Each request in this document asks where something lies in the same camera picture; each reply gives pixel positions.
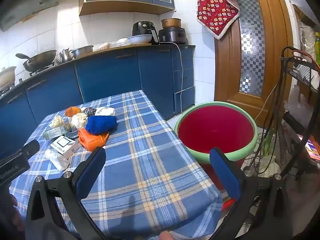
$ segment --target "range hood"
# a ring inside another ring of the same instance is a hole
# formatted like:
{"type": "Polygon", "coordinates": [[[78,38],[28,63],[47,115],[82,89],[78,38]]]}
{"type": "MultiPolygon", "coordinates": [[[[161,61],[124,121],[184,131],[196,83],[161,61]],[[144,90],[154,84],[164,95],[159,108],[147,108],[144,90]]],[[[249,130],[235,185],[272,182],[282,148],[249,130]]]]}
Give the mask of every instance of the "range hood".
{"type": "Polygon", "coordinates": [[[6,31],[34,13],[58,4],[58,0],[3,0],[0,4],[0,30],[6,31]]]}

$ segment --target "box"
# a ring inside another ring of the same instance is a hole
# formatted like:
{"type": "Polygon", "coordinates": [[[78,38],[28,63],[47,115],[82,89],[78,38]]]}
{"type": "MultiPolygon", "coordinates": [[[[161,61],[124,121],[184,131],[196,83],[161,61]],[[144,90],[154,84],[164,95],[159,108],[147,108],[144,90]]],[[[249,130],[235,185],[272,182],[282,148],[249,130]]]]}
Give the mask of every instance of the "box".
{"type": "Polygon", "coordinates": [[[50,145],[52,148],[61,153],[66,159],[70,158],[70,156],[73,155],[73,153],[80,147],[79,143],[65,136],[60,136],[50,145]]]}
{"type": "Polygon", "coordinates": [[[50,127],[47,127],[44,130],[42,137],[45,140],[50,140],[53,138],[57,138],[58,136],[64,135],[67,131],[68,132],[71,131],[71,126],[69,123],[53,129],[51,129],[50,127]]]}

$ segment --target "tablecloth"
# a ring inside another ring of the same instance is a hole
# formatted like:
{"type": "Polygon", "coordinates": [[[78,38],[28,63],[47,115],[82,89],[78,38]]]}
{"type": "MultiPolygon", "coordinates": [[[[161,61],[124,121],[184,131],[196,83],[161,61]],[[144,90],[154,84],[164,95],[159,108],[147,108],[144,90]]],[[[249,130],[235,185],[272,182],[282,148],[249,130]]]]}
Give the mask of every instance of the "tablecloth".
{"type": "MultiPolygon", "coordinates": [[[[106,163],[81,201],[106,235],[157,239],[161,231],[169,230],[176,238],[190,239],[214,232],[222,208],[219,191],[142,90],[83,106],[116,109],[117,126],[104,146],[106,163]]],[[[36,176],[62,175],[44,157],[52,140],[41,136],[57,114],[67,120],[64,110],[44,118],[27,141],[38,140],[40,151],[29,159],[31,168],[10,187],[23,217],[36,176]]],[[[80,147],[66,171],[74,171],[89,155],[80,147]]],[[[76,234],[61,199],[57,202],[68,229],[76,234]]]]}

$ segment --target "red floral towel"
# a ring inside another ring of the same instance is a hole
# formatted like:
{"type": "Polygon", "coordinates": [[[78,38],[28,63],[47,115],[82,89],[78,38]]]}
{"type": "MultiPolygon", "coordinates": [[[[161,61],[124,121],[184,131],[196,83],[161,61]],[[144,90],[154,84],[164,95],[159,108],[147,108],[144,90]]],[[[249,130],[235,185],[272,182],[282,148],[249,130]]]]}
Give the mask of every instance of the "red floral towel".
{"type": "Polygon", "coordinates": [[[198,21],[218,40],[239,15],[237,0],[198,0],[198,21]]]}

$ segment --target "blue gripper pad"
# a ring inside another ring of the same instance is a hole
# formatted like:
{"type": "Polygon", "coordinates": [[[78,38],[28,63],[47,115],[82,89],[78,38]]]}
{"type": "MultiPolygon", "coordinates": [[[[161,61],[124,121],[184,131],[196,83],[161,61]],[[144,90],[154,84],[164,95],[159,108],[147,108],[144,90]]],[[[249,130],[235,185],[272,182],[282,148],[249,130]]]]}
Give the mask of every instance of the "blue gripper pad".
{"type": "Polygon", "coordinates": [[[243,173],[236,164],[222,153],[219,148],[211,149],[210,163],[217,174],[228,195],[235,200],[241,196],[241,185],[243,183],[243,173]]]}
{"type": "Polygon", "coordinates": [[[86,161],[78,165],[73,177],[73,185],[78,200],[88,196],[105,163],[106,152],[103,148],[97,147],[86,161]]]}

